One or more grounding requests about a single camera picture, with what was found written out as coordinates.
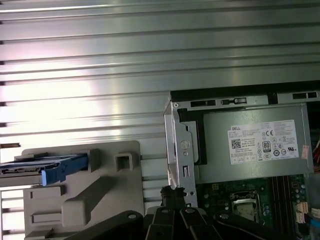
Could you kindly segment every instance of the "screw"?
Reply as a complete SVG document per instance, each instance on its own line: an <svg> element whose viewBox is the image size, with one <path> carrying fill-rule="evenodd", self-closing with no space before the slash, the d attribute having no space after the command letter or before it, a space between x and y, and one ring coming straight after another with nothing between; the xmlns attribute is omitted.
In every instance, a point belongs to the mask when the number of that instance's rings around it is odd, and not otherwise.
<svg viewBox="0 0 320 240"><path fill-rule="evenodd" d="M187 209L185 210L185 212L186 212L187 214L192 214L192 213L195 212L195 210L193 210L192 208L187 208Z"/></svg>
<svg viewBox="0 0 320 240"><path fill-rule="evenodd" d="M229 218L227 214L220 214L219 217L224 220L227 220Z"/></svg>

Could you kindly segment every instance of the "barcode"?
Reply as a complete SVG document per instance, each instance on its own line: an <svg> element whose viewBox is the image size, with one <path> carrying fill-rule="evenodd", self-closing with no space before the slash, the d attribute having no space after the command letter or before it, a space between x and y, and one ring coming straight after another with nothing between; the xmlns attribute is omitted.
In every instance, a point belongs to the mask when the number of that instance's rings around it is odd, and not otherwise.
<svg viewBox="0 0 320 240"><path fill-rule="evenodd" d="M241 140L240 139L234 139L231 140L232 149L240 149L241 148Z"/></svg>

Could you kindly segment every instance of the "ribbed metal surface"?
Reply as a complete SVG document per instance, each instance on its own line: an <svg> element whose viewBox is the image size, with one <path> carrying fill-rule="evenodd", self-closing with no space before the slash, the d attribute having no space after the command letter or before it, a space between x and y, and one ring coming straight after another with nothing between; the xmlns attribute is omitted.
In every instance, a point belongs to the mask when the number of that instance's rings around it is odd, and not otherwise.
<svg viewBox="0 0 320 240"><path fill-rule="evenodd" d="M167 182L169 91L320 76L320 0L1 2L0 141L21 145L1 161L138 140L146 207Z"/></svg>

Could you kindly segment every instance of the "sticker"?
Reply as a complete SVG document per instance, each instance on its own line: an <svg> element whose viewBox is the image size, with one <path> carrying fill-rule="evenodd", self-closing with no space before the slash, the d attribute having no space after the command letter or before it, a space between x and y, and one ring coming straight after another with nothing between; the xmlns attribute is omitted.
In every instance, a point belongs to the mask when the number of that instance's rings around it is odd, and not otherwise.
<svg viewBox="0 0 320 240"><path fill-rule="evenodd" d="M308 153L309 153L309 146L308 145L303 145L301 158L308 160Z"/></svg>
<svg viewBox="0 0 320 240"><path fill-rule="evenodd" d="M294 120L234 125L227 133L231 164L299 157Z"/></svg>

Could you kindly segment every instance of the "gray plastic latch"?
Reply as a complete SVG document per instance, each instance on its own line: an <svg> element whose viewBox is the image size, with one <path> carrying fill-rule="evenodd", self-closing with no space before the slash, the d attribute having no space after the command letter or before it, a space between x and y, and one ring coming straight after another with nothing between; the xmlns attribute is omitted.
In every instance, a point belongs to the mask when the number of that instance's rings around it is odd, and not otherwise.
<svg viewBox="0 0 320 240"><path fill-rule="evenodd" d="M139 163L134 152L121 152L114 155L114 165L117 172L121 169L130 169L130 171L133 171Z"/></svg>

